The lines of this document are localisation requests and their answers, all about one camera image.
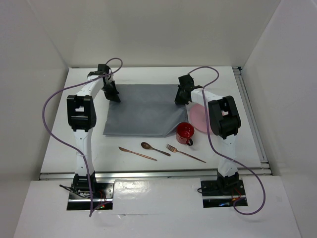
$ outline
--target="copper fork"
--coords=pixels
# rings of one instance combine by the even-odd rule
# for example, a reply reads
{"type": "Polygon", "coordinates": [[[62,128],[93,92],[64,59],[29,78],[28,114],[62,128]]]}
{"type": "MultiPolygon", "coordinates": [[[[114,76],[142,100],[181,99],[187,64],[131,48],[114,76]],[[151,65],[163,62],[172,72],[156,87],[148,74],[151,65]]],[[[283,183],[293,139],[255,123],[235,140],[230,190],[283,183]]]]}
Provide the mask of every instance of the copper fork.
{"type": "Polygon", "coordinates": [[[189,154],[186,154],[186,153],[184,153],[184,152],[182,152],[182,151],[177,150],[174,146],[171,146],[171,145],[167,144],[166,147],[167,147],[167,149],[169,149],[169,150],[170,150],[171,152],[173,152],[173,153],[179,152],[179,153],[182,153],[183,155],[187,155],[187,156],[189,156],[189,157],[191,157],[191,158],[193,158],[193,159],[195,159],[195,160],[199,160],[199,161],[201,161],[201,162],[203,162],[203,163],[206,163],[205,161],[203,161],[203,160],[201,160],[201,159],[198,159],[198,158],[196,158],[195,156],[192,156],[192,155],[189,155],[189,154]]]}

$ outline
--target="cup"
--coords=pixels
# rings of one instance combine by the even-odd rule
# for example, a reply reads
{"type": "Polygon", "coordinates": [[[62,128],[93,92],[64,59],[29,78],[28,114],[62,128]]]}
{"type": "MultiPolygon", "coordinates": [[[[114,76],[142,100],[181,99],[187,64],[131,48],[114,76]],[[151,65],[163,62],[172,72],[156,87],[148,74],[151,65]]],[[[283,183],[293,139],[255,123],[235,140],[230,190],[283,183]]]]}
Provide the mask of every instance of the cup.
{"type": "Polygon", "coordinates": [[[191,137],[194,135],[194,132],[195,129],[191,124],[182,122],[177,126],[176,139],[181,144],[193,145],[191,137]]]}

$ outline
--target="wall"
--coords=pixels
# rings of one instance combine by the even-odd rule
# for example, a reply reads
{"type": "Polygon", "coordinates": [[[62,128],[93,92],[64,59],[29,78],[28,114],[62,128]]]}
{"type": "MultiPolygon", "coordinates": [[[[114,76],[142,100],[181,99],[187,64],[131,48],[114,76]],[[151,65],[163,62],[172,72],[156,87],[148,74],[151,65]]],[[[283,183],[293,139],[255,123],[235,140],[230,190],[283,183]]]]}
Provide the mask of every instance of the wall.
{"type": "Polygon", "coordinates": [[[282,0],[243,69],[276,174],[303,238],[317,234],[317,5],[282,0]]]}
{"type": "Polygon", "coordinates": [[[242,66],[279,0],[28,2],[69,66],[242,66]]]}
{"type": "MultiPolygon", "coordinates": [[[[0,231],[10,238],[48,143],[43,103],[63,86],[68,68],[25,0],[0,1],[0,22],[0,231]]],[[[57,102],[47,111],[50,126],[57,102]]]]}

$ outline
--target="gray cloth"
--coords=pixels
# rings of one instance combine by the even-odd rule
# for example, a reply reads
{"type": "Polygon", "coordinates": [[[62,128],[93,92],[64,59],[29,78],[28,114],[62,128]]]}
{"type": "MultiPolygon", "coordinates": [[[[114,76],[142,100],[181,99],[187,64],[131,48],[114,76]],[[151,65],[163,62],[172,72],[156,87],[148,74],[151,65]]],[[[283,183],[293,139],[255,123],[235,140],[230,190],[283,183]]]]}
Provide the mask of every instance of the gray cloth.
{"type": "Polygon", "coordinates": [[[121,103],[110,102],[104,135],[167,137],[188,122],[186,107],[176,105],[177,85],[116,85],[121,103]]]}

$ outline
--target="copper knife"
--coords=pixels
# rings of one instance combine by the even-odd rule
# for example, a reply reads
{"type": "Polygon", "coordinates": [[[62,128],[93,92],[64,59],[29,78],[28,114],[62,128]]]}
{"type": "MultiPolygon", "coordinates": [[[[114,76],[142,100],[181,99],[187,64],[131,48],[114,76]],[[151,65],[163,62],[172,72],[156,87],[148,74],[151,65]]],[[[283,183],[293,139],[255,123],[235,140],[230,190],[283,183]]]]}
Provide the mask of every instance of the copper knife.
{"type": "Polygon", "coordinates": [[[139,155],[139,156],[142,156],[142,157],[147,158],[147,159],[150,159],[150,160],[155,160],[155,161],[157,161],[156,159],[154,159],[154,158],[152,158],[152,157],[150,157],[150,156],[142,155],[142,154],[133,152],[133,151],[131,151],[131,150],[124,149],[124,148],[122,148],[122,147],[120,147],[120,146],[119,146],[119,150],[124,151],[124,152],[129,152],[129,153],[132,153],[132,154],[135,154],[135,155],[139,155]]]}

